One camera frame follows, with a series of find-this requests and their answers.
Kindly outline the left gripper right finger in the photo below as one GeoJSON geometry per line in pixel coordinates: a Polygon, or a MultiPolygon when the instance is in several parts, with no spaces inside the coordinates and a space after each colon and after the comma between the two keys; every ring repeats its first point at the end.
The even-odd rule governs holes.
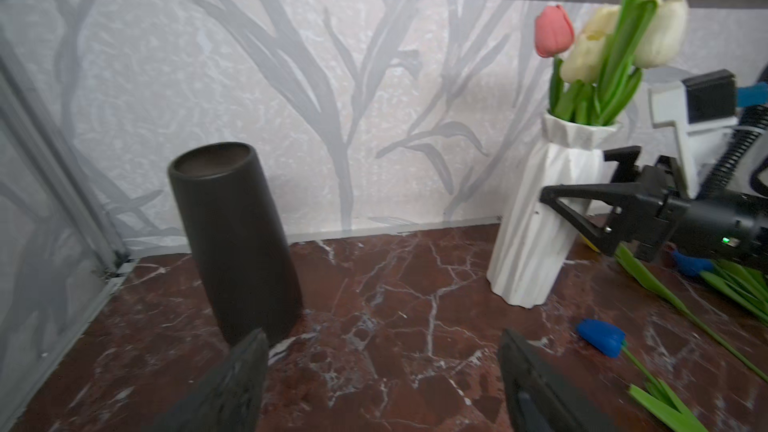
{"type": "Polygon", "coordinates": [[[515,431],[615,431],[613,420],[541,359],[518,332],[505,329],[497,359],[515,431]]]}

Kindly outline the black cone vase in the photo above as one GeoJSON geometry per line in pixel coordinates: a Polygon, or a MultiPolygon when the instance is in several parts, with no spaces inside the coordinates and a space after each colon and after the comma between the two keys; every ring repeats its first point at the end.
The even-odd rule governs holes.
{"type": "Polygon", "coordinates": [[[256,150],[205,145],[174,159],[168,177],[224,340],[234,346],[254,329],[271,345],[284,340],[302,314],[302,293],[256,150]]]}

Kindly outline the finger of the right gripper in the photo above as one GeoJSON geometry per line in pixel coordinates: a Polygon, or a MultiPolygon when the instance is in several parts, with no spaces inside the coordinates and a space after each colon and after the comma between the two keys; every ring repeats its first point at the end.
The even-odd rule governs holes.
{"type": "Polygon", "coordinates": [[[540,202],[572,225],[604,255],[631,243],[643,212],[639,183],[552,185],[540,202]]]}

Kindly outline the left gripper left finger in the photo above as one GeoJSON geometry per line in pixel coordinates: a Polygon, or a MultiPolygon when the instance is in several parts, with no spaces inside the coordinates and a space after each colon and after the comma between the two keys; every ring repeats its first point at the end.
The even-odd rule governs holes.
{"type": "Polygon", "coordinates": [[[265,333],[260,329],[251,331],[147,429],[254,431],[260,417],[268,356],[265,333]]]}

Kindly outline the pink tulip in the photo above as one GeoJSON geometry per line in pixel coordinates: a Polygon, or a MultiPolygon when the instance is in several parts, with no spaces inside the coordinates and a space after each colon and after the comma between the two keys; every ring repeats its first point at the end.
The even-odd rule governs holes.
{"type": "Polygon", "coordinates": [[[553,60],[549,85],[549,112],[554,114],[563,90],[560,55],[568,51],[575,40],[570,17],[561,5],[546,6],[534,21],[534,48],[541,58],[553,60]]]}

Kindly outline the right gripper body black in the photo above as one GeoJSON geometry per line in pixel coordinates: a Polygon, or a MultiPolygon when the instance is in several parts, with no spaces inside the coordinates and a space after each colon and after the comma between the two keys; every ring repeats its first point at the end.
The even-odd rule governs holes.
{"type": "Polygon", "coordinates": [[[609,215],[604,234],[609,243],[604,255],[613,254],[622,242],[637,241],[642,259],[654,259],[661,246],[670,242],[678,252],[696,258],[723,259],[756,270],[767,268],[767,199],[725,191],[713,198],[690,199],[677,161],[660,156],[654,168],[664,175],[664,183],[649,181],[649,196],[660,197],[655,213],[626,221],[618,211],[609,215]],[[618,236],[618,227],[629,224],[634,236],[618,236]]]}

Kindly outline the pale yellow tulip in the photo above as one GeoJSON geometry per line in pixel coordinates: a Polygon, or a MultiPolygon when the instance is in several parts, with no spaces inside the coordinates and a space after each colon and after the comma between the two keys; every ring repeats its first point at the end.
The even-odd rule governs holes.
{"type": "Polygon", "coordinates": [[[582,28],[581,34],[591,40],[613,34],[622,7],[620,5],[604,4],[598,7],[582,28]]]}

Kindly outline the tall cream tulip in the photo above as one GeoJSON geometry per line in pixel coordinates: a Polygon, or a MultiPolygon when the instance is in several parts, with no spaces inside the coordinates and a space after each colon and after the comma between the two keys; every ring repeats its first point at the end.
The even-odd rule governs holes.
{"type": "Polygon", "coordinates": [[[639,89],[643,72],[668,64],[683,44],[689,18],[687,0],[641,0],[622,26],[612,53],[608,96],[599,124],[611,125],[639,89]]]}

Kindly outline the white ribbed ceramic vase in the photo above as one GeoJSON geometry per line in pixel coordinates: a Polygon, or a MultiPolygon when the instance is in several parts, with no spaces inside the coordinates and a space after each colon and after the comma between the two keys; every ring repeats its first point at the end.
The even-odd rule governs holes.
{"type": "Polygon", "coordinates": [[[515,169],[486,274],[493,293],[512,306],[545,303],[577,236],[576,229],[539,201],[546,186],[594,184],[603,180],[603,150],[620,127],[588,126],[550,114],[515,169]]]}

